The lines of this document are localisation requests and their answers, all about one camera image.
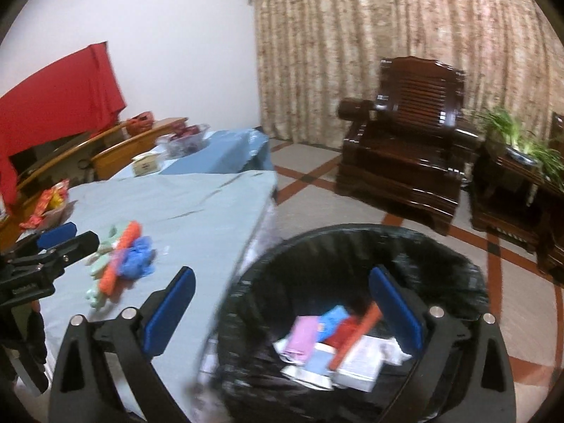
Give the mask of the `green potted plant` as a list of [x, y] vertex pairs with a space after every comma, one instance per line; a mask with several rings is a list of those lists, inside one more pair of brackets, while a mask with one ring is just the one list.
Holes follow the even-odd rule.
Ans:
[[563, 156], [533, 132], [525, 130], [519, 118], [502, 106], [476, 111], [474, 117], [485, 133], [486, 146], [495, 154], [509, 156], [563, 189]]

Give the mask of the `light blue tablecloth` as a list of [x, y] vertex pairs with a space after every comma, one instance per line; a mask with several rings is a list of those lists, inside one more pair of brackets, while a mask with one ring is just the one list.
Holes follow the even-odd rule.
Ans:
[[69, 266], [55, 280], [55, 294], [40, 302], [48, 370], [55, 369], [72, 316], [82, 314], [90, 321], [113, 319], [127, 307], [139, 307], [187, 265], [195, 272], [195, 296], [164, 354], [153, 365], [180, 408], [192, 415], [191, 388], [202, 350], [221, 300], [272, 206], [276, 186], [274, 172], [247, 171], [151, 175], [71, 188], [70, 220], [78, 232], [93, 231], [105, 239], [111, 226], [136, 221], [153, 241], [157, 256], [152, 274], [125, 287], [118, 300], [107, 302], [100, 310], [85, 298], [93, 282], [85, 262]]

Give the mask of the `small tissue box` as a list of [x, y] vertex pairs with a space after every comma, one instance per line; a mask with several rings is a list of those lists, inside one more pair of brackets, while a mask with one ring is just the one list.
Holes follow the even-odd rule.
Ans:
[[163, 158], [156, 152], [145, 152], [134, 156], [132, 159], [132, 171], [135, 177], [141, 177], [161, 170]]

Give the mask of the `wooden cabinet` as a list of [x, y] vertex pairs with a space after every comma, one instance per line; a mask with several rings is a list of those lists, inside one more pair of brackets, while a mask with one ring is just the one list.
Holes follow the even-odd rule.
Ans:
[[184, 117], [158, 120], [153, 127], [137, 136], [129, 136], [120, 123], [102, 133], [73, 137], [53, 153], [38, 160], [18, 176], [16, 213], [1, 221], [1, 248], [13, 245], [20, 235], [19, 225], [35, 208], [41, 192], [62, 179], [74, 187], [97, 180], [110, 179], [131, 163], [138, 154], [149, 151], [159, 136], [186, 122]]

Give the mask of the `red wrapper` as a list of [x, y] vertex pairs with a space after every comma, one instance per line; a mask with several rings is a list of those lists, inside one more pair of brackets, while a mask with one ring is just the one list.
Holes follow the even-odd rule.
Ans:
[[359, 325], [360, 320], [357, 318], [357, 316], [349, 316], [348, 318], [343, 320], [337, 326], [335, 332], [325, 340], [323, 340], [322, 343], [336, 350], [339, 350], [356, 332]]

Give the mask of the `dark wooden side table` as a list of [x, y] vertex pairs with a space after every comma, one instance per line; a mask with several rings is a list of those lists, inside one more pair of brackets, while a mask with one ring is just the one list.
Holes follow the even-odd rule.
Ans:
[[496, 230], [537, 256], [541, 272], [563, 282], [563, 191], [532, 166], [484, 143], [470, 182], [471, 224]]

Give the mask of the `darker blue tablecloth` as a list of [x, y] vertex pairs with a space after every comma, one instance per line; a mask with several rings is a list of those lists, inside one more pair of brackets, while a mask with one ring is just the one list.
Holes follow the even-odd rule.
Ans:
[[256, 129], [207, 132], [204, 147], [179, 159], [168, 159], [162, 145], [152, 150], [163, 175], [236, 174], [248, 170], [274, 171], [269, 138]]

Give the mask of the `white box in bin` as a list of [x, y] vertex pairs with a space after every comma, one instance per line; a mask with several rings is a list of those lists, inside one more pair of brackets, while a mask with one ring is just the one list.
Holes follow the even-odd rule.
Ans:
[[399, 367], [410, 358], [394, 337], [382, 339], [364, 335], [332, 373], [332, 384], [338, 388], [371, 392], [384, 365]]

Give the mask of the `beige patterned curtain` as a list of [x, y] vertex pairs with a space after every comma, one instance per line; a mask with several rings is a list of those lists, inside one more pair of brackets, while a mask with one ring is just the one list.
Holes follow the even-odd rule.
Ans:
[[380, 62], [414, 55], [464, 71], [467, 109], [501, 105], [546, 136], [563, 109], [563, 44], [534, 0], [251, 0], [261, 124], [337, 148], [344, 97], [372, 99]]

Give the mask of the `red cloth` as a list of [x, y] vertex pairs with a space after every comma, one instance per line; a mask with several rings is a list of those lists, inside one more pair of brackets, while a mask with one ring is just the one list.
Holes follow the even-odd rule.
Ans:
[[1, 97], [1, 196], [17, 205], [10, 157], [62, 137], [101, 132], [126, 107], [105, 42], [91, 44], [32, 74]]

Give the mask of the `orange foam net sleeve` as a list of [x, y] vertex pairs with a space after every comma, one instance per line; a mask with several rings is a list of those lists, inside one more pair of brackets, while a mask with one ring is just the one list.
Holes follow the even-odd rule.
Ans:
[[375, 302], [371, 303], [371, 306], [367, 309], [364, 317], [360, 320], [360, 324], [337, 349], [335, 356], [333, 356], [332, 361], [328, 365], [328, 369], [330, 369], [331, 372], [335, 372], [339, 368], [340, 364], [343, 362], [355, 343], [369, 332], [372, 327], [376, 326], [376, 324], [380, 322], [381, 318], [382, 313], [378, 304]]

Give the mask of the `black lined trash bin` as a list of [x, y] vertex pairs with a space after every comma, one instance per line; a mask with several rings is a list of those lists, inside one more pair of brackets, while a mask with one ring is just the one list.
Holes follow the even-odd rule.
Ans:
[[281, 374], [274, 342], [294, 319], [336, 306], [362, 316], [371, 303], [370, 271], [384, 266], [429, 305], [462, 320], [489, 309], [481, 269], [422, 233], [385, 225], [335, 225], [283, 241], [227, 291], [219, 315], [214, 377], [236, 422], [375, 422], [399, 391], [409, 365], [386, 366], [371, 395], [318, 392]]

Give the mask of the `red basket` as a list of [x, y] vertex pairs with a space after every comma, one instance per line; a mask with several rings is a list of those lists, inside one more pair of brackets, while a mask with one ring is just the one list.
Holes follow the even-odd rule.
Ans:
[[143, 112], [125, 121], [125, 131], [128, 133], [128, 136], [138, 136], [151, 130], [154, 126], [154, 122], [152, 112]]

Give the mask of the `pink face mask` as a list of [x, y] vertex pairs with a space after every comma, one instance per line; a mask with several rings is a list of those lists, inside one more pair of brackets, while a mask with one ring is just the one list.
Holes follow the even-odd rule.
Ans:
[[285, 363], [302, 366], [311, 357], [317, 343], [319, 328], [318, 316], [298, 316], [295, 318], [286, 346], [280, 356]]

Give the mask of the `blue plastic bag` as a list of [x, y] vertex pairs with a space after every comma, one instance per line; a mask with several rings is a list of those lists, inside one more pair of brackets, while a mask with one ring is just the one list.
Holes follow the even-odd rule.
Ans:
[[141, 236], [125, 251], [121, 251], [121, 263], [117, 275], [123, 280], [138, 280], [154, 272], [156, 250], [150, 237]]

